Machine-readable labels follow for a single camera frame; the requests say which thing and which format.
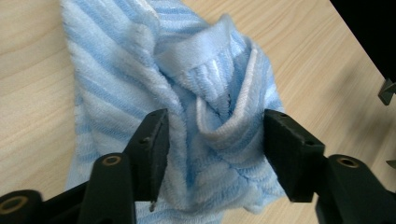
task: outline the light wood surface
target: light wood surface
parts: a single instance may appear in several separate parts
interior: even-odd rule
[[[396,100],[377,98],[383,78],[328,0],[185,0],[210,22],[229,13],[269,56],[287,113],[326,155],[364,161],[396,190]],[[0,0],[0,195],[59,194],[74,135],[73,65],[58,1]],[[259,215],[242,209],[223,223],[318,223],[314,203],[286,198]]]

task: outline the light blue towel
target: light blue towel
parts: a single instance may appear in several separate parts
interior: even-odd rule
[[[63,0],[76,68],[78,146],[67,188],[124,150],[147,113],[168,108],[170,150],[155,212],[139,223],[219,223],[284,195],[264,158],[264,108],[282,111],[271,64],[227,15],[209,25],[177,0]]]

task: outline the black mechanical arm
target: black mechanical arm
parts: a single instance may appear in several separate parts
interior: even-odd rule
[[[134,202],[157,201],[169,149],[167,111],[148,114],[122,153],[102,156],[91,179],[45,202],[34,190],[0,198],[1,224],[136,223]],[[325,146],[286,114],[264,113],[264,154],[291,202],[318,195],[321,224],[396,223],[396,196],[361,161]]]

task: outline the blue striped towel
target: blue striped towel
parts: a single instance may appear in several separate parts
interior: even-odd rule
[[[139,223],[219,223],[284,195],[265,159],[264,108],[282,111],[271,64],[228,15],[210,25],[177,0],[63,0],[75,66],[77,148],[66,187],[124,150],[168,108],[170,151],[155,212]]]

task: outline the screw hole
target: screw hole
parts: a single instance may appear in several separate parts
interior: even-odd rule
[[[309,146],[313,146],[315,143],[313,141],[306,141],[305,144]]]
[[[105,166],[112,166],[119,163],[120,161],[121,161],[121,157],[119,156],[109,156],[102,161],[102,164]]]
[[[337,161],[340,164],[345,165],[350,168],[358,168],[359,167],[359,164],[357,162],[350,160],[348,158],[338,158]]]
[[[96,224],[113,224],[113,219],[105,217],[97,221]]]
[[[147,142],[149,142],[149,137],[145,137],[139,140],[140,144],[146,144]]]

